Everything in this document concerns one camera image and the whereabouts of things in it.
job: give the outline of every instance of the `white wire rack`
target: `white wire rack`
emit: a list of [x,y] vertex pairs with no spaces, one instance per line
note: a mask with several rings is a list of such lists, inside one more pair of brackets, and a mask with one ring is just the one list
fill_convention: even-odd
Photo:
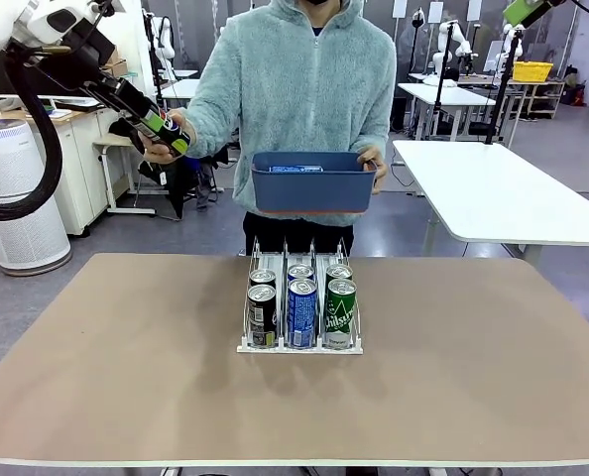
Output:
[[[255,244],[253,256],[249,268],[250,274],[258,269],[268,269],[275,273],[277,277],[277,342],[274,347],[256,347],[253,345],[253,338],[250,329],[250,318],[248,310],[248,300],[244,305],[244,321],[242,328],[241,344],[237,347],[240,353],[268,353],[268,354],[355,354],[363,353],[361,339],[361,312],[356,299],[354,318],[351,324],[351,333],[349,346],[346,349],[333,349],[323,345],[325,335],[325,326],[323,321],[323,311],[325,302],[325,271],[331,265],[344,264],[349,265],[347,256],[344,253],[342,244],[338,246],[336,254],[323,255],[316,254],[314,247],[310,249],[309,254],[291,254],[288,247],[285,247],[284,253],[262,253],[259,244]],[[315,281],[317,285],[316,301],[316,335],[314,343],[308,348],[299,348],[290,346],[290,330],[288,329],[288,268],[294,264],[307,264],[315,269]]]

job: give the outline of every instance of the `yellow basket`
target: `yellow basket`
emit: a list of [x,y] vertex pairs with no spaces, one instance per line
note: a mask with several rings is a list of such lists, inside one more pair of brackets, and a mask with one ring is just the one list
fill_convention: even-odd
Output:
[[521,82],[544,82],[548,79],[551,62],[517,61],[513,70],[513,80]]

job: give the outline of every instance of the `gray storage container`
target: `gray storage container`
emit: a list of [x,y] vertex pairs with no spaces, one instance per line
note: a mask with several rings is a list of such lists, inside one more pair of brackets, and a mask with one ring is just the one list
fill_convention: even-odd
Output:
[[[253,158],[257,208],[264,213],[362,213],[376,171],[351,152],[264,152]],[[272,166],[321,166],[323,172],[270,172]]]

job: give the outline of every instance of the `person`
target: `person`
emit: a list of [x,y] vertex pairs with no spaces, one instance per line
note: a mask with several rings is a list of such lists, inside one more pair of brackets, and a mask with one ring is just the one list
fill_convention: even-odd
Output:
[[[241,157],[234,200],[247,211],[246,253],[257,237],[265,252],[349,253],[358,214],[263,215],[251,166],[267,151],[356,152],[377,167],[374,193],[388,172],[396,49],[365,20],[363,0],[272,0],[228,20],[187,109],[172,111],[191,139],[188,155],[215,154],[239,120]],[[167,164],[167,146],[141,136],[146,160]]]

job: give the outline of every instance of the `fleece jacket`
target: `fleece jacket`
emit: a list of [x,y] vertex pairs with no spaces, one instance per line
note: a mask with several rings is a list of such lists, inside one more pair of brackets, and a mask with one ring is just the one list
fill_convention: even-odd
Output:
[[[215,154],[239,123],[233,198],[246,210],[262,214],[251,174],[256,153],[371,145],[385,153],[396,50],[360,15],[362,7],[363,0],[343,0],[318,37],[297,0],[272,0],[229,19],[184,113],[196,133],[191,157]],[[349,226],[360,215],[267,216]]]

